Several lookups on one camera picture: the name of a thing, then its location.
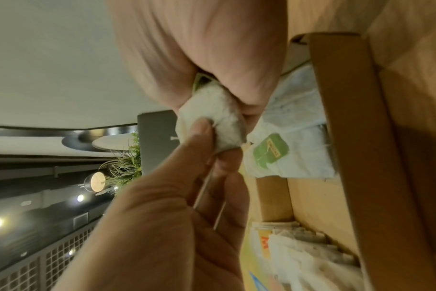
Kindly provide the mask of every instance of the ceiling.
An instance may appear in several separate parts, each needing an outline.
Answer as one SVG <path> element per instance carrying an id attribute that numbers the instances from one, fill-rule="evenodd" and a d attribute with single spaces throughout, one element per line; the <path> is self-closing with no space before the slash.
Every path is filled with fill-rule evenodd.
<path id="1" fill-rule="evenodd" d="M 0 0 L 0 125 L 95 128 L 163 109 L 124 68 L 103 0 Z"/>

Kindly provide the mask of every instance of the hand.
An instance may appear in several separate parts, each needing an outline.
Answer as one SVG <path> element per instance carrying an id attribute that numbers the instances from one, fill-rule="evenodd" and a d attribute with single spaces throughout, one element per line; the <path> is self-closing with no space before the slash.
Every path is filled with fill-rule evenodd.
<path id="1" fill-rule="evenodd" d="M 109 0 L 120 50 L 136 81 L 174 111 L 200 69 L 241 104 L 249 131 L 282 72 L 286 0 Z"/>
<path id="2" fill-rule="evenodd" d="M 198 120 L 163 165 L 123 189 L 55 291 L 243 291 L 239 252 L 249 197 L 237 173 L 240 149 L 222 154 L 234 164 L 217 160 L 209 191 L 191 207 L 210 169 L 213 134 Z"/>

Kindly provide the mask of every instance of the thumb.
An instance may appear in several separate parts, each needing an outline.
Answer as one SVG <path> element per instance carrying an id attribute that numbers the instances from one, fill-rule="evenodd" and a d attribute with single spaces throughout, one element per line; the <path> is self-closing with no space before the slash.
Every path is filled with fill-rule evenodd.
<path id="1" fill-rule="evenodd" d="M 189 137 L 153 173 L 186 195 L 193 182 L 206 169 L 214 151 L 214 131 L 206 118 L 198 119 Z"/>

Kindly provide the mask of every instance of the metal grille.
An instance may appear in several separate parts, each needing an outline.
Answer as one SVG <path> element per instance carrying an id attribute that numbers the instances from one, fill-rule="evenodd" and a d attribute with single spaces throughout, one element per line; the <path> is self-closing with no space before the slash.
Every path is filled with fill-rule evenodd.
<path id="1" fill-rule="evenodd" d="M 93 227 L 69 239 L 46 254 L 46 289 L 51 290 L 75 254 L 89 237 Z"/>
<path id="2" fill-rule="evenodd" d="M 38 289 L 37 260 L 0 280 L 0 291 L 36 291 Z"/>

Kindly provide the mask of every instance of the fingernail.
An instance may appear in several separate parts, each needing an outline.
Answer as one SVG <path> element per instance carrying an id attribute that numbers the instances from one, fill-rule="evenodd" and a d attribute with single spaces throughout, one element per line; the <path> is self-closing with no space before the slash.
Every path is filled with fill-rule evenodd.
<path id="1" fill-rule="evenodd" d="M 194 136 L 194 135 L 202 135 L 210 127 L 211 127 L 210 122 L 206 118 L 201 117 L 198 120 L 196 120 L 193 123 L 193 125 L 191 126 L 191 129 L 189 130 L 189 136 L 191 137 L 191 136 Z"/>

